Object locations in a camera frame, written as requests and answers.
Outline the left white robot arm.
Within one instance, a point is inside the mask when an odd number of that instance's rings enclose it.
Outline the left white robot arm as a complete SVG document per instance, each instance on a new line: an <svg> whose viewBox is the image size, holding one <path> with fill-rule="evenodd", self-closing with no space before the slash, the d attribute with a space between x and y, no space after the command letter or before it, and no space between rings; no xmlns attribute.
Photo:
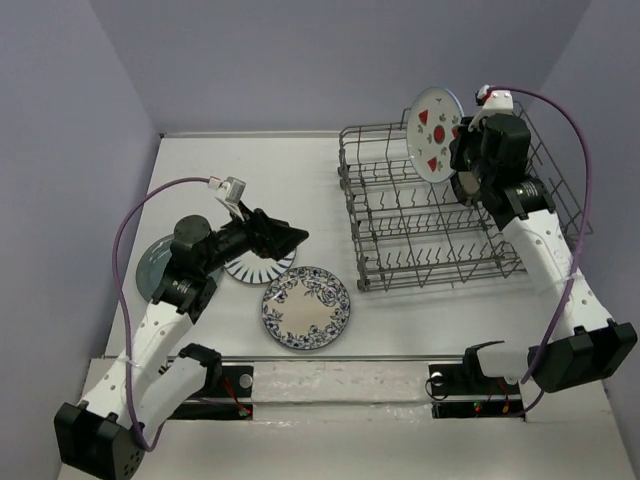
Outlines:
<svg viewBox="0 0 640 480"><path fill-rule="evenodd" d="M179 405L220 386L222 360L213 349L189 344L167 360L216 292L213 271L247 252L281 260L308 236L260 209L241 208L217 231L202 216L181 219L144 317L125 328L123 352L92 390L54 417L61 461L99 479L132 478Z"/></svg>

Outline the dark striped rim plate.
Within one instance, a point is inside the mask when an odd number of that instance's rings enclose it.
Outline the dark striped rim plate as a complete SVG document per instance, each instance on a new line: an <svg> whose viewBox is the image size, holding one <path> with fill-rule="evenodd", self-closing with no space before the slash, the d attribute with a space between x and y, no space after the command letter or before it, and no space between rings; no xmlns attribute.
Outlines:
<svg viewBox="0 0 640 480"><path fill-rule="evenodd" d="M450 184L455 198L461 205L472 207L482 201L480 183L472 172L455 173L450 178Z"/></svg>

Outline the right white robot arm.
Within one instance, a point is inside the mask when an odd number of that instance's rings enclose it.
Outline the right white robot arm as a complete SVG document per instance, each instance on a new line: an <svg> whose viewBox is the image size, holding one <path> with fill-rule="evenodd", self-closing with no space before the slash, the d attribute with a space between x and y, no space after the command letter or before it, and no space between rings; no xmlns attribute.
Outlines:
<svg viewBox="0 0 640 480"><path fill-rule="evenodd" d="M531 132L513 114L479 122L462 119L450 144L451 165L477 189L463 197L480 203L513 247L531 279L552 334L538 345L511 347L494 340L470 347L462 384L482 392L496 378L531 379L545 393L611 377L638 341L630 323L618 323L572 263L556 205L545 183L528 171Z"/></svg>

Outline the white strawberry pattern plate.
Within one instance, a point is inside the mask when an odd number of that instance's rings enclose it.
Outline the white strawberry pattern plate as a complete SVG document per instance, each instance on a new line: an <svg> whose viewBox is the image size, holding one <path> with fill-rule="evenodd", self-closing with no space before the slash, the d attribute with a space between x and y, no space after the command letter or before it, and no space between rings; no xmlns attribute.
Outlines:
<svg viewBox="0 0 640 480"><path fill-rule="evenodd" d="M450 144L463 115L459 100L446 88L429 87L413 102L406 145L414 169L426 182L442 183L454 174Z"/></svg>

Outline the white blue striped plate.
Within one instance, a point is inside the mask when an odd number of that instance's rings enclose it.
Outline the white blue striped plate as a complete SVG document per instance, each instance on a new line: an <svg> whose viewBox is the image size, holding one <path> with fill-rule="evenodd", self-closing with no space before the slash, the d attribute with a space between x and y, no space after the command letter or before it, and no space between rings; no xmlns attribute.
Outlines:
<svg viewBox="0 0 640 480"><path fill-rule="evenodd" d="M234 279L250 284L270 283L291 268L297 251L289 253L281 260L261 258L249 251L225 264L226 272Z"/></svg>

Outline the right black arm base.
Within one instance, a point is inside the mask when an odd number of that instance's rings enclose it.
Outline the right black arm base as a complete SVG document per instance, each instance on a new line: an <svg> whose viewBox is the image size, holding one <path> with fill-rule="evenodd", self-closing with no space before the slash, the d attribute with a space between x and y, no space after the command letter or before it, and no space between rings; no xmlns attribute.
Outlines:
<svg viewBox="0 0 640 480"><path fill-rule="evenodd" d="M524 409L518 385L473 377L462 364L430 364L425 392L434 419L507 418Z"/></svg>

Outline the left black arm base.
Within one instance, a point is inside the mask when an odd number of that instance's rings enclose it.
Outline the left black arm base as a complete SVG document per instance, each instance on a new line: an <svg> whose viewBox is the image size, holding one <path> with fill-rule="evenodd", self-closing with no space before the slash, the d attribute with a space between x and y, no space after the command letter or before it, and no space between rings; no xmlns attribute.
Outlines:
<svg viewBox="0 0 640 480"><path fill-rule="evenodd" d="M253 419L254 367L248 364L223 365L216 386L207 385L184 401L171 420L249 421Z"/></svg>

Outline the blue floral pattern plate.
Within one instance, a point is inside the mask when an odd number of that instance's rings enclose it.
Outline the blue floral pattern plate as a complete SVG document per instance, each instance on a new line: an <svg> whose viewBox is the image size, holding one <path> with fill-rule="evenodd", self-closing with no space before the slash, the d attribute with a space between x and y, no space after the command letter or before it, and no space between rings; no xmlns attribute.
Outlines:
<svg viewBox="0 0 640 480"><path fill-rule="evenodd" d="M326 347L345 331L350 317L346 287L320 267L288 270L269 284L261 303L267 332L279 344L298 351Z"/></svg>

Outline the plain teal plate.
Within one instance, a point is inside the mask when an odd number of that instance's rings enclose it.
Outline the plain teal plate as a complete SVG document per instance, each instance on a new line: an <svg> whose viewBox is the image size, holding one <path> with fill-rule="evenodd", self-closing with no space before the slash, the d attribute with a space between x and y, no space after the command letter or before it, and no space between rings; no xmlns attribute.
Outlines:
<svg viewBox="0 0 640 480"><path fill-rule="evenodd" d="M151 302L153 294L159 287L164 269L171 258L171 242L174 236L166 235L153 244L143 253L136 268L136 286L138 292L146 302Z"/></svg>

